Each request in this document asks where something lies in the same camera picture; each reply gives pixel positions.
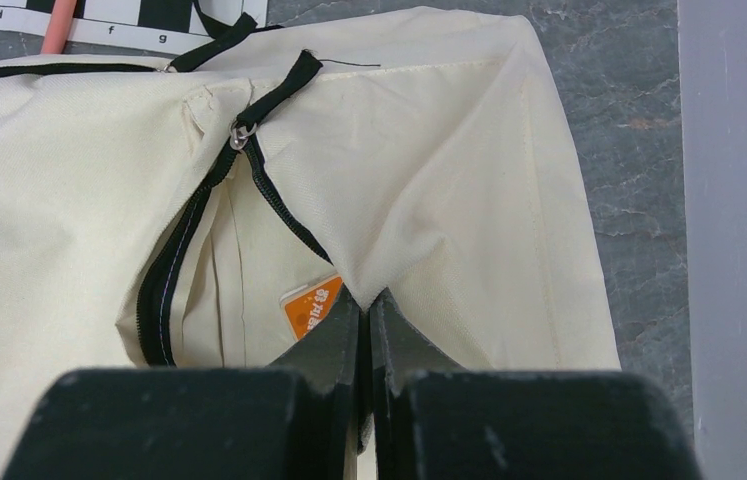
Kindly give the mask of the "pink pen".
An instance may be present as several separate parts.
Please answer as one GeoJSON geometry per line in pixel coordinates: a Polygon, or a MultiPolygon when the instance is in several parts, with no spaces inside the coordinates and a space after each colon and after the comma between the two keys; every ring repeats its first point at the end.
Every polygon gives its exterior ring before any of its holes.
{"type": "Polygon", "coordinates": [[[43,37],[42,55],[61,54],[72,28],[77,0],[55,0],[43,37]]]}

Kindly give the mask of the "small orange triangle piece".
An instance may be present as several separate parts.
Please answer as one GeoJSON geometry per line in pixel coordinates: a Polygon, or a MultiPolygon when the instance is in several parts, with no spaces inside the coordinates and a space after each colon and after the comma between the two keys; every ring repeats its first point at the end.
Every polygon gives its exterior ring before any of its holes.
{"type": "Polygon", "coordinates": [[[280,299],[280,309],[295,340],[304,338],[325,319],[342,287],[342,278],[332,273],[297,287],[280,299]]]}

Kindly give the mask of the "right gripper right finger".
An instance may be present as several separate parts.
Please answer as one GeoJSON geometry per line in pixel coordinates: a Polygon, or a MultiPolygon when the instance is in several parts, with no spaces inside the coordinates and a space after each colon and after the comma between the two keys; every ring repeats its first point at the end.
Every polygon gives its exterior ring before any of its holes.
{"type": "Polygon", "coordinates": [[[381,479],[698,479],[666,396],[619,371],[475,371],[389,291],[368,313],[381,479]]]}

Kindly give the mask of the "cream canvas backpack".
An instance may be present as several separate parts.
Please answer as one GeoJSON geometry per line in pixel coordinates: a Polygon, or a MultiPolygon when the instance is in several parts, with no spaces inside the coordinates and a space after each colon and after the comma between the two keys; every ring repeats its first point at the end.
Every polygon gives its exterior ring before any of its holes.
{"type": "Polygon", "coordinates": [[[418,7],[173,60],[0,61],[0,475],[82,367],[261,367],[280,299],[384,290],[473,369],[620,366],[532,24],[418,7]]]}

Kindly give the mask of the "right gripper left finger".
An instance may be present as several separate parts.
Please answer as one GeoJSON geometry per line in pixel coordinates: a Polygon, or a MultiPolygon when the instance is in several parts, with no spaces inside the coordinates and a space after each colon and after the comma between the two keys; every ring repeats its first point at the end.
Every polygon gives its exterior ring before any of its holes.
{"type": "Polygon", "coordinates": [[[361,313],[325,319],[261,368],[79,369],[55,381],[8,479],[353,479],[361,313]]]}

